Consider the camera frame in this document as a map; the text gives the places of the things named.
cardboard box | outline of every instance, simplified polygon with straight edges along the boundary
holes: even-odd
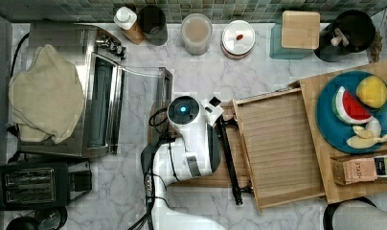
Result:
[[[376,26],[376,38],[367,50],[371,63],[387,59],[387,8],[372,16],[372,20]]]
[[[348,185],[377,179],[374,158],[332,159],[332,165],[334,182],[337,184]]]

wooden tray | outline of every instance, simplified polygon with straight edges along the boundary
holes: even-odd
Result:
[[[333,171],[330,163],[331,159],[352,156],[331,146],[322,136],[316,125],[315,111],[320,92],[331,79],[341,73],[352,70],[362,70],[375,74],[387,83],[387,61],[299,80],[328,203],[340,202],[387,191],[387,180],[377,180],[375,182],[356,183],[345,186],[334,183]],[[387,143],[375,151],[375,153],[377,152],[386,153]]]
[[[234,101],[257,206],[324,196],[301,89]]]

fruit on plate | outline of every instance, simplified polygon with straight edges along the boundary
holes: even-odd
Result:
[[[387,102],[387,86],[379,77],[370,76],[360,82],[355,95],[369,107],[380,108]]]
[[[374,146],[376,143],[387,142],[387,134],[382,137],[362,138],[358,135],[347,140],[347,144],[354,149],[366,149]]]
[[[334,94],[331,108],[340,121],[349,125],[365,124],[374,118],[343,86]]]
[[[379,137],[381,134],[381,124],[377,118],[373,118],[367,123],[365,128],[362,126],[353,126],[353,131],[357,136],[365,139]]]

tile backsplash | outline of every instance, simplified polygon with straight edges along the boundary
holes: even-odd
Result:
[[[9,1],[17,3],[16,0],[5,0],[4,3]],[[12,22],[41,19],[113,22],[114,13],[122,6],[138,12],[144,6],[156,5],[164,11],[168,23],[181,23],[184,17],[194,12],[205,14],[213,23],[229,23],[237,19],[275,22],[285,10],[320,12],[321,21],[330,22],[346,10],[361,10],[374,15],[387,7],[387,0],[44,0],[42,4],[47,4],[52,12],[45,15],[42,6],[34,7],[34,4],[40,4],[39,1],[27,2],[28,15],[1,8],[0,14]]]

kitchen counter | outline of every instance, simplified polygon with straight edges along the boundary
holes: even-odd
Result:
[[[160,47],[146,41],[136,46],[125,39],[116,25],[99,25],[127,45],[128,58],[124,65],[167,67],[173,74],[174,93],[191,92],[199,99],[212,94],[223,101],[251,97],[286,87],[300,78],[368,63],[365,52],[352,54],[350,59],[336,63],[326,63],[314,54],[302,60],[271,59],[268,54],[273,24],[251,24],[256,32],[256,43],[251,54],[241,60],[229,59],[220,50],[221,33],[226,25],[214,25],[212,45],[200,57],[190,56],[183,48],[180,25],[168,25],[169,40]],[[13,25],[13,49],[26,30],[29,30],[28,25]],[[25,64],[20,64],[23,62],[17,62],[16,71],[23,69]],[[152,85],[147,79],[136,78],[128,80],[126,87],[120,150],[117,155],[91,160],[93,191],[68,207],[69,219],[63,229],[126,229],[145,212],[140,153],[147,144]],[[10,138],[8,154],[14,150],[13,138]],[[267,208],[259,214],[250,195],[243,195],[244,204],[236,206],[230,188],[170,187],[168,197],[174,210],[206,216],[231,230],[323,229],[322,218],[327,206],[324,199],[315,198]],[[370,196],[370,199],[387,212],[387,193]],[[14,213],[5,212],[6,225]]]

